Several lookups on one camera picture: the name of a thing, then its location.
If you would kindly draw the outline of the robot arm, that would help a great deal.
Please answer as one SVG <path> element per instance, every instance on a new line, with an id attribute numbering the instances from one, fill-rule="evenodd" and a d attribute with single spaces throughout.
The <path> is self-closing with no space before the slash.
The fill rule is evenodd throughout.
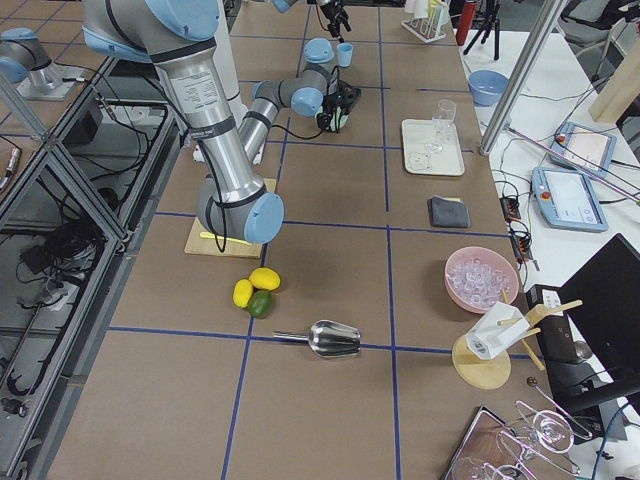
<path id="1" fill-rule="evenodd" d="M 286 13 L 296 3 L 297 0 L 272 1 L 272 4 L 280 13 Z M 314 4 L 316 6 L 317 15 L 324 16 L 324 20 L 319 20 L 321 27 L 328 32 L 332 38 L 337 39 L 340 43 L 344 43 L 345 40 L 343 38 L 342 31 L 352 31 L 349 23 L 349 15 L 345 9 L 344 2 L 341 0 L 316 0 L 308 1 L 308 4 Z"/>
<path id="2" fill-rule="evenodd" d="M 255 86 L 250 108 L 230 95 L 235 64 L 219 1 L 87 1 L 83 33 L 93 50 L 154 65 L 163 91 L 194 140 L 209 173 L 198 218 L 216 236 L 270 242 L 280 231 L 284 204 L 252 162 L 278 113 L 290 108 L 321 119 L 321 129 L 343 127 L 359 92 L 340 78 L 352 48 L 314 38 L 304 47 L 302 73 Z"/>

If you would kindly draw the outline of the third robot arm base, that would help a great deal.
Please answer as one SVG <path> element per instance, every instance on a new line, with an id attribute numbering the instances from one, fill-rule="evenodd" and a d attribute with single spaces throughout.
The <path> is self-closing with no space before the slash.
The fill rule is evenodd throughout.
<path id="1" fill-rule="evenodd" d="M 86 81 L 86 70 L 56 63 L 29 28 L 12 28 L 1 34 L 1 74 L 26 100 L 62 101 L 75 84 Z"/>

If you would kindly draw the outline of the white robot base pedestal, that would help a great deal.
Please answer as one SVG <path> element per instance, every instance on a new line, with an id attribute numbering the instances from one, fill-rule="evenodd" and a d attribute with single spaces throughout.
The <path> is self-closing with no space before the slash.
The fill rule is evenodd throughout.
<path id="1" fill-rule="evenodd" d="M 229 28 L 224 10 L 224 2 L 217 0 L 216 5 L 219 10 L 219 25 L 215 32 L 216 50 L 213 54 L 213 61 L 236 126 L 240 127 L 249 109 L 241 98 L 235 62 L 229 40 Z M 265 131 L 261 137 L 258 136 L 258 133 L 261 133 L 261 130 L 256 130 L 250 140 L 244 140 L 244 143 L 249 147 L 248 158 L 253 165 L 259 165 L 262 161 L 268 131 Z"/>

